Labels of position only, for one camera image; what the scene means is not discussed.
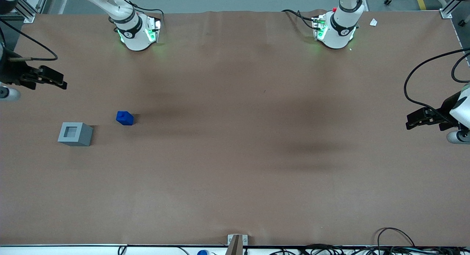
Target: white robotic arm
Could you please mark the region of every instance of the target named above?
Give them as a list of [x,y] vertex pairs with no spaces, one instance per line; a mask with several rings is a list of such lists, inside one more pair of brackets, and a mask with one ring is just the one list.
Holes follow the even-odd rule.
[[158,41],[161,20],[136,12],[129,0],[88,0],[113,19],[121,41],[133,51],[141,51]]
[[470,145],[470,83],[467,83],[449,114],[459,122],[459,130],[447,134],[447,140],[454,144]]
[[329,48],[344,48],[353,39],[364,8],[362,0],[339,0],[336,11],[329,11],[313,20],[315,38]]

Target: gray box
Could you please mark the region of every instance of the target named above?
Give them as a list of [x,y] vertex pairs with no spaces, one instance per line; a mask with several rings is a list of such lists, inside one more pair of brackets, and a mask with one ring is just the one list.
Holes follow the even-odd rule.
[[81,122],[64,122],[60,129],[60,143],[69,146],[89,146],[93,128]]

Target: brown table surface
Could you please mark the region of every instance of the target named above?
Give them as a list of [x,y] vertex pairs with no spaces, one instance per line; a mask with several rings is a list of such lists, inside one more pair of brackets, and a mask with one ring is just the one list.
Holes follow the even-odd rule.
[[[436,11],[359,23],[331,50],[285,13],[168,14],[165,44],[132,52],[106,15],[37,16],[23,30],[59,60],[30,64],[69,88],[1,103],[0,242],[373,244],[393,226],[417,245],[467,245],[470,147],[405,128],[420,106],[404,80],[460,48],[452,23]],[[48,56],[23,37],[17,52]],[[410,96],[439,107],[462,87],[460,56],[417,71]],[[64,121],[93,126],[92,145],[57,143]]]

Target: metal frame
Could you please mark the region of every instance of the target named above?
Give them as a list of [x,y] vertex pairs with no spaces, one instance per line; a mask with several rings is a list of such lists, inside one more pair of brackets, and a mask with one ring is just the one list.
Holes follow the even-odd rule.
[[442,19],[451,19],[452,11],[454,11],[455,8],[462,2],[462,1],[456,1],[456,0],[450,0],[450,1],[438,0],[438,1],[442,5],[442,8],[439,9]]
[[26,0],[18,0],[18,4],[15,9],[25,18],[24,23],[34,22],[37,11]]

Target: metal bracket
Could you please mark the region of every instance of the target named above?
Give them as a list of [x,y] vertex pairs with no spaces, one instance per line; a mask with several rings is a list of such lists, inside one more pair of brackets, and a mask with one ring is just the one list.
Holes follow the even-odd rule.
[[230,242],[232,241],[232,238],[234,235],[240,235],[242,237],[242,243],[243,245],[248,245],[248,235],[242,235],[242,234],[230,234],[227,235],[227,245],[230,245]]
[[442,10],[442,8],[439,9],[439,13],[441,14],[441,18],[442,18],[442,19],[451,19],[451,18],[452,18],[452,14],[449,13],[449,14],[445,15],[444,12],[443,12],[443,10]]

